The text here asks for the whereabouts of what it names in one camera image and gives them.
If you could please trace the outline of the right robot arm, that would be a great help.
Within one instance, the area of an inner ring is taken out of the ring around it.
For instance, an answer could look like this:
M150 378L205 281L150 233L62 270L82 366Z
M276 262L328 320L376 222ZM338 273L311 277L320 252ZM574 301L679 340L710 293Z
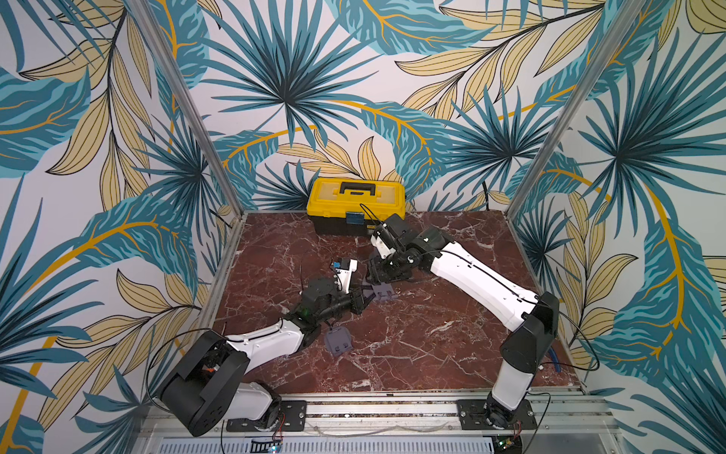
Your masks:
M446 232L436 227L420 232L396 214L372 230L371 243L369 282L390 284L407 280L416 269L428 272L472 297L510 331L500 346L502 363L483 411L488 425L506 429L558 337L557 298L513 283Z

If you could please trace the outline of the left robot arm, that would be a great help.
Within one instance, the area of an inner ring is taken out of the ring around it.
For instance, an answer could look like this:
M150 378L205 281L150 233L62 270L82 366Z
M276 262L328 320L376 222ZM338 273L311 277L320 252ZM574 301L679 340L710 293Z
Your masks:
M222 336L207 330L154 393L195 437L222 420L244 419L259 431L282 422L282 399L262 382L245 383L253 369L308 348L323 325L348 312L361 314L374 295L338 278L318 278L301 293L294 310L269 327Z

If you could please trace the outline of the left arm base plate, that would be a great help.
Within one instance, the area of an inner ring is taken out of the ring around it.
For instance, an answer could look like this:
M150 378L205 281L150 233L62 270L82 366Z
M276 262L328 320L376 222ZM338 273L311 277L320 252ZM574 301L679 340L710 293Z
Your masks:
M258 420L245 418L229 419L225 423L230 432L272 432L282 429L283 433L302 432L306 427L307 402L304 400L283 400L273 402Z

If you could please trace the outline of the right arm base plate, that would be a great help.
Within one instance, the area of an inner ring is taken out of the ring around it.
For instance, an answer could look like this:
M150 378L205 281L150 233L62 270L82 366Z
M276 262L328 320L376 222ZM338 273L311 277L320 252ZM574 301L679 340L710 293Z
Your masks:
M531 403L527 399L515 410L508 410L491 399L460 399L456 401L456 407L464 431L519 431L537 427Z

